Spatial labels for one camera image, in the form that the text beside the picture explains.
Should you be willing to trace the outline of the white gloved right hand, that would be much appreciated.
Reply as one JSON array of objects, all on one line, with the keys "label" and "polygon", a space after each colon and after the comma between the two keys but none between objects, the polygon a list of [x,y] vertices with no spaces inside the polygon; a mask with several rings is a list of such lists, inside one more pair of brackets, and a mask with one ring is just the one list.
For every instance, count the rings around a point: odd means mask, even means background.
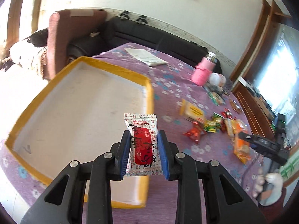
[{"label": "white gloved right hand", "polygon": [[264,173],[263,169],[258,170],[252,196],[262,206],[275,204],[282,196],[283,178],[276,169],[273,173]]}]

